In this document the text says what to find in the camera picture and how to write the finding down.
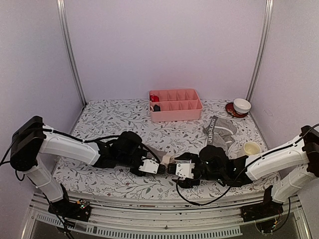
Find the red patterned saucer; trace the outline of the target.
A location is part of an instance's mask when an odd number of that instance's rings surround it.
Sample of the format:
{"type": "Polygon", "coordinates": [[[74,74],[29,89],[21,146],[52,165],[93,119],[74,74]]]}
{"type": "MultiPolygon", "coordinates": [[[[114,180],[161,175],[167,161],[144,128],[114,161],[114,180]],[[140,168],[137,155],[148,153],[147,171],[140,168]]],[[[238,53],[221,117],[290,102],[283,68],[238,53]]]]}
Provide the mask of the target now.
{"type": "Polygon", "coordinates": [[[225,110],[228,114],[230,114],[231,116],[233,116],[235,118],[244,118],[249,114],[249,113],[240,114],[240,113],[236,112],[234,109],[233,102],[227,103],[225,106],[225,110]]]}

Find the grey underwear cream waistband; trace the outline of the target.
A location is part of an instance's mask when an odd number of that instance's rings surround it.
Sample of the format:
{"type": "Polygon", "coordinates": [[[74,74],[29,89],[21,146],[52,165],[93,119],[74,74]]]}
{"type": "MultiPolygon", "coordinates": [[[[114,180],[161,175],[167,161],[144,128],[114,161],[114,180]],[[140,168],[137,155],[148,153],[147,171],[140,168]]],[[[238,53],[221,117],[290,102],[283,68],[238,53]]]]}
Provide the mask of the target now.
{"type": "MultiPolygon", "coordinates": [[[[152,148],[152,147],[150,147],[150,150],[158,157],[160,164],[168,165],[170,163],[170,161],[174,159],[174,155],[170,152],[157,150],[157,149],[152,148]]],[[[151,154],[151,152],[148,150],[148,153],[146,156],[147,160],[157,162],[155,157],[151,154]]]]}

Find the aluminium frame post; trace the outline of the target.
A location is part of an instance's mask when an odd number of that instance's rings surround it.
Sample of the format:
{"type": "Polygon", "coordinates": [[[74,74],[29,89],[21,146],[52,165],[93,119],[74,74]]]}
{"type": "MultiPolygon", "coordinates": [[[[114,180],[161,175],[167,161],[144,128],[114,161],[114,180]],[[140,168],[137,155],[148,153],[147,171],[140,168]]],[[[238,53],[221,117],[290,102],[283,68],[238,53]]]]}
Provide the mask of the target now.
{"type": "Polygon", "coordinates": [[[267,38],[270,31],[271,26],[271,19],[272,19],[272,13],[273,13],[273,6],[274,1],[273,0],[266,0],[266,6],[265,6],[265,12],[264,12],[264,20],[262,25],[262,32],[261,32],[261,38],[260,43],[257,51],[257,57],[254,64],[252,77],[249,84],[249,89],[247,92],[246,100],[251,101],[253,98],[253,94],[257,85],[260,69],[263,62],[263,57],[266,49],[267,44],[267,38]]]}
{"type": "Polygon", "coordinates": [[[64,44],[67,52],[67,58],[70,64],[71,73],[73,76],[73,81],[80,99],[82,106],[87,105],[87,100],[85,97],[84,89],[80,80],[75,55],[73,52],[71,36],[69,32],[68,22],[67,22],[67,15],[66,15],[66,8],[65,8],[65,1],[64,0],[57,0],[57,10],[59,15],[59,21],[62,30],[62,36],[64,39],[64,44]]]}

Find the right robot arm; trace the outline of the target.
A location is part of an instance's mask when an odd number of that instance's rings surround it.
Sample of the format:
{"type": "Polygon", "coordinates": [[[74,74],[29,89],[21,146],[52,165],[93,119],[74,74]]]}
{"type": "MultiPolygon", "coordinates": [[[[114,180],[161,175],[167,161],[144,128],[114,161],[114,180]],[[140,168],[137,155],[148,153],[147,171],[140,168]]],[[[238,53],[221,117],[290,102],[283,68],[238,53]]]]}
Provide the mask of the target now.
{"type": "Polygon", "coordinates": [[[192,188],[201,180],[216,181],[229,188],[241,187],[265,175],[294,167],[284,179],[270,188],[270,198],[258,205],[258,213],[268,217],[288,197],[319,176],[319,133],[315,126],[302,127],[301,134],[287,143],[257,155],[229,159],[222,148],[207,145],[199,154],[184,153],[169,164],[176,175],[177,188],[192,188]]]}

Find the right aluminium frame post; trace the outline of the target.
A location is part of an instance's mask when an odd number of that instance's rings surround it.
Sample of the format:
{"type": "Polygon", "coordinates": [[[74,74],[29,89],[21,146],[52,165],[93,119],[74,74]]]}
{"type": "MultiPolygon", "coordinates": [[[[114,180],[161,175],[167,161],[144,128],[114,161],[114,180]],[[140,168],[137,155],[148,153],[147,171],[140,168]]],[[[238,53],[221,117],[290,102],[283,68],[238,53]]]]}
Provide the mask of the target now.
{"type": "Polygon", "coordinates": [[[257,57],[254,64],[252,77],[249,84],[249,89],[247,92],[246,100],[251,101],[253,98],[253,94],[257,85],[260,69],[263,62],[263,57],[266,49],[267,44],[267,38],[270,31],[271,26],[271,19],[272,19],[272,13],[273,13],[273,6],[274,1],[273,0],[266,0],[266,6],[265,6],[265,12],[264,12],[264,20],[262,25],[262,32],[261,32],[261,38],[260,43],[257,51],[257,57]]]}

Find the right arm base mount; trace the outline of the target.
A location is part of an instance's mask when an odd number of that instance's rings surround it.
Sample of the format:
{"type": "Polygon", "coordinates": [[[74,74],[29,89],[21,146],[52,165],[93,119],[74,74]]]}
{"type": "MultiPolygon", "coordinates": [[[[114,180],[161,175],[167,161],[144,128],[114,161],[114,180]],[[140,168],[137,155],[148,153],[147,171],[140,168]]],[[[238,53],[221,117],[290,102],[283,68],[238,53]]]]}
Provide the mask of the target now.
{"type": "Polygon", "coordinates": [[[272,217],[284,212],[283,203],[273,201],[271,191],[273,186],[269,186],[263,196],[263,201],[257,204],[251,204],[240,208],[241,218],[244,222],[272,217]]]}

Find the grey boxer briefs lettered band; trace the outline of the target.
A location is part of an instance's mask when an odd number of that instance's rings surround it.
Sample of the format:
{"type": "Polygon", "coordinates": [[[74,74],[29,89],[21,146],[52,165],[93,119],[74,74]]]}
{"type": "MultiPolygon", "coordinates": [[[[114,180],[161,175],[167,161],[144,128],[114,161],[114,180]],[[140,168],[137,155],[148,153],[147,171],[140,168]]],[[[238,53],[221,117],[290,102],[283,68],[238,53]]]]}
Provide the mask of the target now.
{"type": "Polygon", "coordinates": [[[233,121],[212,116],[203,125],[203,133],[206,136],[205,145],[220,147],[228,155],[231,146],[234,144],[234,135],[237,127],[233,121]]]}

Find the pink divided organizer box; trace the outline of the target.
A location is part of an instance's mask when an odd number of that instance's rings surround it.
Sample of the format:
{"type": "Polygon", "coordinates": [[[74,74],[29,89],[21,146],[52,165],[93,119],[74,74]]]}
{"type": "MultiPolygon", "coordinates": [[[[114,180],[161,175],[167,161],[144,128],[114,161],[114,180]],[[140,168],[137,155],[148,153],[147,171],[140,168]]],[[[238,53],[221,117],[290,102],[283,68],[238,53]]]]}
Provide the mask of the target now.
{"type": "Polygon", "coordinates": [[[153,122],[198,120],[203,105],[195,89],[151,90],[150,94],[157,95],[159,102],[149,100],[149,112],[153,122]],[[153,112],[153,106],[159,105],[161,111],[153,112]]]}

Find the left aluminium frame post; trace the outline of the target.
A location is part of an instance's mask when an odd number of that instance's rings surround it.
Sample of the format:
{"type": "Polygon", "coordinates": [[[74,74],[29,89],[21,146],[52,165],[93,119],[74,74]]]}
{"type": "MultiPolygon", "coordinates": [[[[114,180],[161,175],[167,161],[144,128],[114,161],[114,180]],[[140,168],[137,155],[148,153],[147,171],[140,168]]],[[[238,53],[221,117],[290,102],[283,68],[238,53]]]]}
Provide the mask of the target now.
{"type": "Polygon", "coordinates": [[[80,80],[75,55],[73,52],[71,36],[69,32],[68,22],[67,22],[67,15],[66,15],[66,8],[65,8],[65,1],[64,0],[57,0],[57,10],[59,15],[59,21],[62,30],[62,36],[64,39],[64,44],[67,52],[67,58],[70,64],[71,73],[73,76],[73,81],[80,99],[82,106],[87,105],[87,100],[85,97],[84,89],[80,80]]]}

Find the white small bowl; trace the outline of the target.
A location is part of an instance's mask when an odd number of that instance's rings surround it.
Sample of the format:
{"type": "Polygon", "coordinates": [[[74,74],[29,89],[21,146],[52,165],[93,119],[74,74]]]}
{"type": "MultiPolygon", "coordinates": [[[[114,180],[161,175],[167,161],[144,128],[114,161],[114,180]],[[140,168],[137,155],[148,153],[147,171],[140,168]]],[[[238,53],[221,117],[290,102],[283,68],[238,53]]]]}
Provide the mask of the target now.
{"type": "Polygon", "coordinates": [[[251,104],[249,101],[241,98],[237,98],[233,102],[234,110],[239,114],[246,114],[251,109],[251,104]]]}

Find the red rolled cloth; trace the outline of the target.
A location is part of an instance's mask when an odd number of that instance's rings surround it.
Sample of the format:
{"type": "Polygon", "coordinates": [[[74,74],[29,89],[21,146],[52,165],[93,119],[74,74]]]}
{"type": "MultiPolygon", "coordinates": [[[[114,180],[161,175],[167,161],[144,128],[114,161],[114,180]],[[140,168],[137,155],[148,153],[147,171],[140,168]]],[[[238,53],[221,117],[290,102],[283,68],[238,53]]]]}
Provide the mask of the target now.
{"type": "Polygon", "coordinates": [[[157,95],[154,95],[154,94],[150,94],[150,101],[151,102],[159,102],[160,99],[157,95]]]}

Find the dark rolled cloth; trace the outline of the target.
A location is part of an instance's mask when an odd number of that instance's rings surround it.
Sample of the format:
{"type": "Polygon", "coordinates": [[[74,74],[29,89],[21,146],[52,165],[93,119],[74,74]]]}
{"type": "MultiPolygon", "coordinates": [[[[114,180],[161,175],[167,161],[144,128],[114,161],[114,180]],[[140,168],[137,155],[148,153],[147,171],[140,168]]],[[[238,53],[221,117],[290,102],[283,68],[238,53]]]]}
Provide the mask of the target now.
{"type": "Polygon", "coordinates": [[[153,112],[160,112],[161,109],[160,109],[160,106],[159,105],[154,105],[153,106],[153,112]]]}

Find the floral table cloth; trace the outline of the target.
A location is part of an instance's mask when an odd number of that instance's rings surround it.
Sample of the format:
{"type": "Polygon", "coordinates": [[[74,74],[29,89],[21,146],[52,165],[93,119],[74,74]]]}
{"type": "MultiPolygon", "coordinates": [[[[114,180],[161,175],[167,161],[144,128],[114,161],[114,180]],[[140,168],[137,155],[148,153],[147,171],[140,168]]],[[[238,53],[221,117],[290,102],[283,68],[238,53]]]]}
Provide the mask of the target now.
{"type": "MultiPolygon", "coordinates": [[[[151,121],[146,100],[90,101],[84,109],[73,135],[77,138],[95,139],[101,136],[120,135],[124,131],[138,134],[143,143],[175,156],[184,152],[199,153],[205,144],[203,125],[212,117],[230,119],[225,111],[225,100],[202,100],[203,111],[199,120],[151,121]]],[[[54,170],[54,178],[74,193],[95,196],[130,198],[134,200],[189,199],[203,202],[219,196],[239,196],[263,193],[279,181],[278,173],[272,173],[240,188],[229,189],[218,183],[202,181],[191,189],[176,187],[172,175],[148,175],[138,177],[128,168],[96,169],[85,163],[61,158],[54,170]]]]}

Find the cream ceramic mug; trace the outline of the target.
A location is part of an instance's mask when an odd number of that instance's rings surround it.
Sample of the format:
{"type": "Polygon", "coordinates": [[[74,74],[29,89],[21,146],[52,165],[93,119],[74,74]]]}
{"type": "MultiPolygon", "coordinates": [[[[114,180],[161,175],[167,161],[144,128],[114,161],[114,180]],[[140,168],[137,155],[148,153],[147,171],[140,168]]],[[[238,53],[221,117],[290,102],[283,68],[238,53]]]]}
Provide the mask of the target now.
{"type": "Polygon", "coordinates": [[[260,146],[255,142],[246,142],[243,146],[244,153],[246,155],[256,155],[261,153],[260,146]]]}

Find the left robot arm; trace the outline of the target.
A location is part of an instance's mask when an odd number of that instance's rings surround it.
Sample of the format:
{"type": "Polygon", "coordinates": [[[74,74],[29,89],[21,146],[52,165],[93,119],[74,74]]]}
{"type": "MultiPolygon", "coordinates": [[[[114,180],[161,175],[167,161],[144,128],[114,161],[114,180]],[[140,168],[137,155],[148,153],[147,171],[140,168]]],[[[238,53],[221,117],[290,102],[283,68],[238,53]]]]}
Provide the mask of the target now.
{"type": "Polygon", "coordinates": [[[62,186],[41,162],[40,154],[71,158],[96,168],[126,166],[138,176],[157,174],[160,167],[158,157],[132,131],[84,140],[45,125],[42,117],[32,117],[13,134],[9,162],[55,203],[63,216],[70,216],[74,205],[65,198],[62,186]]]}

